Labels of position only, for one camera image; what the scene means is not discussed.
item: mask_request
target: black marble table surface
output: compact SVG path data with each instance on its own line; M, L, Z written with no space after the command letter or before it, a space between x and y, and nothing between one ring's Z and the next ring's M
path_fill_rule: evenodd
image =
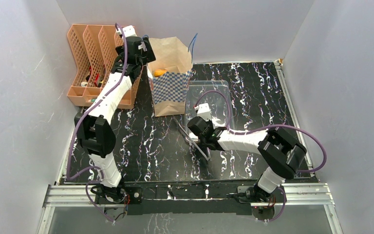
M191 80L226 80L230 88L233 120L237 130L293 121L272 62L195 64ZM208 179L258 179L267 168L264 159L241 151L211 153L205 162L176 128L184 115L155 117L144 69L135 107L117 110L111 126L116 134L113 151L125 181L192 181ZM93 165L75 146L71 175ZM306 162L302 169L307 169ZM96 170L85 172L74 183L96 179Z

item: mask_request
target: checkered cloth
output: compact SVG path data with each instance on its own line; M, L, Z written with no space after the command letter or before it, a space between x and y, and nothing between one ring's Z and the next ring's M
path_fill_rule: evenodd
M190 70L186 73L166 72L162 76L149 78L154 104L163 101L184 102L191 75Z

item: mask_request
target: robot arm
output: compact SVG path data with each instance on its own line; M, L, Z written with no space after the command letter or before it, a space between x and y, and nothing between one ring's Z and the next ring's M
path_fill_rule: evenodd
M272 192L286 179L293 179L306 155L306 148L283 128L247 134L215 127L208 104L196 109L198 116L188 122L188 128L211 150L242 150L261 155L269 165L246 198L267 201Z
M128 52L125 55L123 46L116 47L118 56L114 61L108 81L93 104L98 106L84 118L77 132L78 144L88 153L95 166L103 171L104 177L100 185L101 192L96 194L109 201L121 200L123 197L119 186L122 176L117 169L112 153L116 138L110 126L111 120L122 97L141 74L142 67L155 60L148 37L137 37L132 26L125 27L123 30ZM124 56L128 56L125 71L123 71L124 64L122 62ZM124 76L121 82L112 90L118 84L123 72ZM82 116L82 113L75 116L75 124Z

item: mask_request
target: brown paper bag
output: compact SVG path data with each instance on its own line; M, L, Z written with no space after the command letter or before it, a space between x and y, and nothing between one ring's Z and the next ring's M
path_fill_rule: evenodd
M170 116L184 114L188 82L193 67L191 53L176 37L154 39L150 44L156 60L147 65L154 115ZM157 69L166 73L153 77Z

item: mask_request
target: metal frame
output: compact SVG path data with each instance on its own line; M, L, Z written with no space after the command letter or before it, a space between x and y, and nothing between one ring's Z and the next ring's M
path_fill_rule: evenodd
M290 99L289 91L287 91L286 81L284 79L283 70L281 69L281 64L279 62L274 62L274 64L275 64L275 68L276 68L276 71L277 71L277 74L278 74L278 77L279 77L279 82L281 84L281 88L282 88L284 96L286 98L287 106L289 107L289 112L290 112L290 116L292 117L293 124L295 125L295 127L300 128L295 109L293 108L292 100ZM297 132L297 134L298 134L298 137L299 137L299 140L301 141L301 143L303 145L306 145L303 134L301 132ZM309 169L313 169L312 161L310 159L309 153L306 154L306 162L307 162L307 167Z
M330 228L334 234L342 234L342 227L340 226L339 219L337 218L335 205L324 205L326 216L328 217Z
M332 233L341 234L336 212L335 203L330 193L327 183L289 183L283 184L286 192L286 205L323 205L328 217ZM251 206L267 206L268 203L251 203ZM91 207L88 200L85 185L52 185L43 203L44 212L38 228L38 234L47 234L51 226L51 221L56 207ZM123 204L107 204L101 207L124 207Z

